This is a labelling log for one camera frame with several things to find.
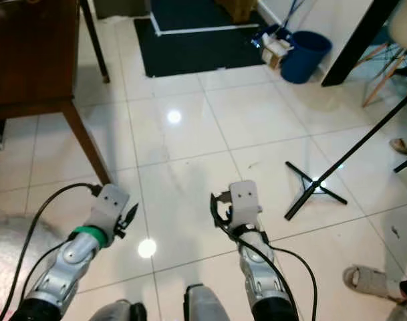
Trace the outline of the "brown wooden cabinet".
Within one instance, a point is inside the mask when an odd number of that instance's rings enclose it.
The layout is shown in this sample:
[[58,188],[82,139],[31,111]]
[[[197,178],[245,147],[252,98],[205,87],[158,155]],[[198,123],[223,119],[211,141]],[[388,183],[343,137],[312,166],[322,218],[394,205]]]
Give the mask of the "brown wooden cabinet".
[[249,22],[250,15],[257,5],[257,0],[213,0],[213,2],[228,13],[234,24]]

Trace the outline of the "brown wooden table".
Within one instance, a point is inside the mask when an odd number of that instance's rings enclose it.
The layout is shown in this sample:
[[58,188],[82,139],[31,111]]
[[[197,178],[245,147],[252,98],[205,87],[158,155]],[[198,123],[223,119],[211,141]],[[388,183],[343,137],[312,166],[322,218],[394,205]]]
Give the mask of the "brown wooden table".
[[81,18],[107,84],[88,0],[0,0],[0,120],[62,113],[94,173],[108,184],[104,159],[73,103]]

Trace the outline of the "grey robot leg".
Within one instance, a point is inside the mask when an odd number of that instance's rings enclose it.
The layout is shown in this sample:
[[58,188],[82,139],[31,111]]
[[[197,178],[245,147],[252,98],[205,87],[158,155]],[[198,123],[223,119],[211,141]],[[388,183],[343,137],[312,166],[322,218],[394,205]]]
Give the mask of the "grey robot leg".
[[147,321],[147,309],[141,302],[117,300],[102,306],[88,321]]
[[230,321],[230,318],[211,288],[192,284],[184,293],[184,321]]

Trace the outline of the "grey robot right leg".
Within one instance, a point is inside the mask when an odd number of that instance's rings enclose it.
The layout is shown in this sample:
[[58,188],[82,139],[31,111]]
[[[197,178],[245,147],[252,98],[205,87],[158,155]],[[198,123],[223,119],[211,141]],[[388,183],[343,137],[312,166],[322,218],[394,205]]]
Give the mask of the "grey robot right leg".
[[230,321],[230,318],[211,288],[192,284],[184,293],[184,321]]

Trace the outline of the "white plastic bag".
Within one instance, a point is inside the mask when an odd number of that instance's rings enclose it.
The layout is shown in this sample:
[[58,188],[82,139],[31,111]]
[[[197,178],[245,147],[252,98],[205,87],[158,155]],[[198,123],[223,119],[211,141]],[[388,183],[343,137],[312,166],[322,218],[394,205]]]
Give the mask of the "white plastic bag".
[[15,290],[12,292],[11,284],[13,284],[14,272],[16,272],[19,265],[19,256],[22,253],[30,223],[32,223],[32,217],[30,216],[4,216],[0,212],[0,315],[7,299],[11,299],[11,305],[4,317],[5,320],[13,315],[19,303],[24,280],[31,272],[36,261],[47,250],[62,242],[62,236],[57,232],[56,227],[51,226],[50,223],[42,219],[39,220],[36,223],[28,250],[19,269]]

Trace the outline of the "black tripod stand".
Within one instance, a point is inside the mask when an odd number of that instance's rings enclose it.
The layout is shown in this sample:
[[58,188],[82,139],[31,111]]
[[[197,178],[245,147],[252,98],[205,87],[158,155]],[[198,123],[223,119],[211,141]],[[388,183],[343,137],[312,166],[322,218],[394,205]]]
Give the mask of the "black tripod stand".
[[299,177],[301,178],[301,184],[302,184],[302,193],[298,198],[293,202],[291,208],[289,208],[288,211],[286,211],[285,214],[285,219],[287,221],[292,220],[293,217],[297,214],[298,211],[300,211],[301,206],[304,205],[307,200],[312,196],[317,194],[317,190],[320,190],[320,193],[322,195],[329,195],[332,198],[335,199],[335,201],[339,201],[343,205],[347,205],[349,202],[346,201],[346,199],[340,197],[337,195],[337,193],[332,192],[329,189],[323,189],[321,184],[327,180],[328,177],[330,177],[332,174],[334,174],[335,171],[337,171],[357,150],[359,150],[361,147],[364,146],[364,144],[369,141],[372,137],[374,137],[375,134],[377,134],[378,131],[380,131],[383,126],[387,125],[387,123],[393,119],[393,117],[399,113],[404,107],[407,105],[407,95],[399,101],[399,103],[393,107],[393,109],[388,112],[383,119],[381,119],[377,125],[373,126],[362,138],[361,140],[357,141],[353,147],[350,147],[347,152],[344,153],[343,156],[341,156],[340,159],[337,160],[326,172],[323,172],[320,177],[313,179],[309,175],[305,174],[301,169],[298,169],[294,165],[292,165],[291,162],[287,161],[285,164],[292,169],[292,171],[295,172],[295,174],[298,174]]

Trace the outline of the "grey robot left leg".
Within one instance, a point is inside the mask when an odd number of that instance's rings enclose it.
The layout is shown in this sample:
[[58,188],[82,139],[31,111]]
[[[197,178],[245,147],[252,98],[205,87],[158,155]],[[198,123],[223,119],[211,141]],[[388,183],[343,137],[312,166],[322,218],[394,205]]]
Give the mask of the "grey robot left leg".
[[102,306],[88,321],[147,321],[147,309],[141,302],[117,300]]

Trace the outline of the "blue plastic bin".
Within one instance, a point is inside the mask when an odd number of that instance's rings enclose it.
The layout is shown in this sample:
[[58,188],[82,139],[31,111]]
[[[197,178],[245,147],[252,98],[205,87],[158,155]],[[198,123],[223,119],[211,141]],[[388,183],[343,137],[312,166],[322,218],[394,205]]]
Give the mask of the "blue plastic bin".
[[333,45],[316,31],[295,31],[289,37],[292,49],[281,62],[281,77],[292,84],[308,82]]

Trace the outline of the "small cardboard box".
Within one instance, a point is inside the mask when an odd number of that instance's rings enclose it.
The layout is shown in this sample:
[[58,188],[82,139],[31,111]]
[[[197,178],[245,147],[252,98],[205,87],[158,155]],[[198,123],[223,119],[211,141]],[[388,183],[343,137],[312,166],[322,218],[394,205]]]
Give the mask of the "small cardboard box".
[[271,70],[279,70],[281,62],[293,49],[291,32],[282,25],[271,24],[251,38],[251,43],[261,49],[261,59]]

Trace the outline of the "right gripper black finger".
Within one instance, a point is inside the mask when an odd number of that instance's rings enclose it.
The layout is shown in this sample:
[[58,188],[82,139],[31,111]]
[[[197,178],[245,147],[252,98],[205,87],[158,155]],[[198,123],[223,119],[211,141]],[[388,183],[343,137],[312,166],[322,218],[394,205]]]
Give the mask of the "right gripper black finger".
[[215,225],[229,225],[231,222],[230,211],[227,211],[227,218],[219,215],[218,204],[231,204],[231,195],[211,195],[211,215]]

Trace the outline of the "wooden legged chair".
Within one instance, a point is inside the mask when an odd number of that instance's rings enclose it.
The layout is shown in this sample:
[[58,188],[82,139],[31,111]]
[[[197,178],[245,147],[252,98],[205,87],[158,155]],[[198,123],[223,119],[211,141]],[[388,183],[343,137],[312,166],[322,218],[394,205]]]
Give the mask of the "wooden legged chair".
[[385,51],[395,50],[380,71],[372,76],[377,83],[370,94],[366,94],[362,104],[364,108],[374,103],[378,92],[395,76],[396,70],[404,67],[404,62],[407,60],[407,0],[400,0],[392,16],[383,25],[383,30],[386,31],[386,40],[356,62],[356,67],[359,67],[364,62],[374,60]]

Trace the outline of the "black slanted beam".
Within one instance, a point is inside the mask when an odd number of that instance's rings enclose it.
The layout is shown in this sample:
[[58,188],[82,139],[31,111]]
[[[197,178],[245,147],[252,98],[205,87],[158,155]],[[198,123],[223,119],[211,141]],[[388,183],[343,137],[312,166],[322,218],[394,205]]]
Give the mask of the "black slanted beam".
[[351,70],[356,67],[365,49],[371,45],[384,22],[387,22],[387,18],[398,8],[400,2],[401,0],[372,0],[356,25],[356,30],[353,31],[344,48],[340,51],[340,55],[323,77],[322,83],[320,83],[322,88],[344,83]]

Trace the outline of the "dark floor mat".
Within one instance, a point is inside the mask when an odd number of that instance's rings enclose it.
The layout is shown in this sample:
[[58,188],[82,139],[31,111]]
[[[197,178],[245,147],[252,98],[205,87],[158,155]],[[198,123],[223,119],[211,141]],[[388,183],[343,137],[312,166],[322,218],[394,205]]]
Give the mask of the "dark floor mat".
[[263,64],[252,37],[269,24],[257,9],[242,23],[216,0],[152,0],[151,9],[150,15],[133,19],[148,77]]

